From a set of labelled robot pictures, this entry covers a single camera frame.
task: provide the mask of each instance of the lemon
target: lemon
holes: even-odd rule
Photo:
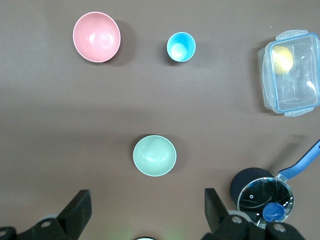
[[[274,72],[277,75],[288,73],[294,64],[292,53],[284,46],[274,46],[272,48],[272,59]]]

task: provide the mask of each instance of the cup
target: cup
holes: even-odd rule
[[[189,33],[177,32],[169,38],[166,50],[174,61],[185,62],[195,54],[196,42]]]

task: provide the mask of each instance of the mint green bowl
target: mint green bowl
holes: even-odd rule
[[[159,177],[170,172],[176,159],[177,153],[174,145],[159,135],[142,138],[133,150],[135,166],[140,172],[151,177]]]

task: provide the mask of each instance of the clear plastic container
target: clear plastic container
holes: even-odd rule
[[[320,105],[319,37],[306,30],[281,33],[258,51],[264,105],[288,117]]]

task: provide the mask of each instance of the blue handle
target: blue handle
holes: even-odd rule
[[[313,147],[306,152],[306,154],[300,158],[300,160],[293,166],[282,169],[278,173],[285,177],[287,180],[297,176],[303,170],[305,170],[318,156],[320,155],[320,139]]]

